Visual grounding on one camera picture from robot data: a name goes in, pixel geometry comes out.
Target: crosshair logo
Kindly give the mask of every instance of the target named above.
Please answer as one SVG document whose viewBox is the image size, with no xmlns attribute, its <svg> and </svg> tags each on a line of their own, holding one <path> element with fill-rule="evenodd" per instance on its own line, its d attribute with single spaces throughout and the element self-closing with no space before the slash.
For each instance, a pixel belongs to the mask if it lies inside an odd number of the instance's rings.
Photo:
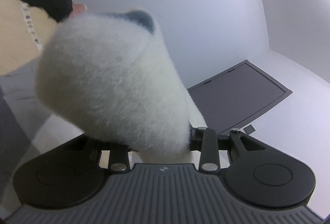
<svg viewBox="0 0 330 224">
<path fill-rule="evenodd" d="M 164 167 L 160 168 L 159 170 L 162 171 L 162 172 L 166 172 L 167 170 L 169 170 L 169 168 L 167 168 L 166 166 L 164 166 Z"/>
</svg>

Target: ribbed gray plate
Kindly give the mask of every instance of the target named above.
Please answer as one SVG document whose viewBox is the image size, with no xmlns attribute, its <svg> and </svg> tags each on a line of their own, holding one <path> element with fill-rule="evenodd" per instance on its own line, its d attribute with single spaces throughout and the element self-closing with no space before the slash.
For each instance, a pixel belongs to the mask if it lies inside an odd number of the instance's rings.
<svg viewBox="0 0 330 224">
<path fill-rule="evenodd" d="M 321 219 L 304 206 L 262 210 L 232 197 L 222 181 L 187 165 L 142 165 L 110 176 L 86 202 L 63 210 L 23 205 L 9 224 L 310 224 Z"/>
</svg>

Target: white plush toy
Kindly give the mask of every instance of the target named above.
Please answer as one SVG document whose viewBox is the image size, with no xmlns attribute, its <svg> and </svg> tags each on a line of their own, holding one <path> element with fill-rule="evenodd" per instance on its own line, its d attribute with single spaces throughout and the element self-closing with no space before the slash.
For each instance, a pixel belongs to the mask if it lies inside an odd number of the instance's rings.
<svg viewBox="0 0 330 224">
<path fill-rule="evenodd" d="M 41 56 L 36 92 L 86 135 L 124 143 L 148 163 L 190 162 L 189 122 L 206 126 L 158 24 L 140 10 L 61 24 Z"/>
</svg>

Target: plush toy ear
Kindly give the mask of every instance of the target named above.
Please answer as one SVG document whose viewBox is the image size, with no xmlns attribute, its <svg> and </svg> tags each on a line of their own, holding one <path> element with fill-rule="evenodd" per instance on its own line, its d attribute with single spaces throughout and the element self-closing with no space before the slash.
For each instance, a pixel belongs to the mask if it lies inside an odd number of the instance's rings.
<svg viewBox="0 0 330 224">
<path fill-rule="evenodd" d="M 144 11 L 144 10 L 132 10 L 127 13 L 111 13 L 106 14 L 109 17 L 113 17 L 116 19 L 124 19 L 127 21 L 131 21 L 143 28 L 145 28 L 148 32 L 151 34 L 154 34 L 155 32 L 155 22 L 152 16 Z"/>
</svg>

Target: white fur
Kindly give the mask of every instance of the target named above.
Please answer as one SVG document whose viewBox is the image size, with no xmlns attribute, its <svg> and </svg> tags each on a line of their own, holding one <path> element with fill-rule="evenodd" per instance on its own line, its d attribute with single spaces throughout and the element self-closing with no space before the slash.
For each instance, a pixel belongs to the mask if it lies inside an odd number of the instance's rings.
<svg viewBox="0 0 330 224">
<path fill-rule="evenodd" d="M 144 162 L 190 162 L 189 120 L 206 124 L 154 24 L 151 34 L 107 16 L 64 22 L 40 59 L 37 96 L 86 135 L 124 143 Z"/>
</svg>

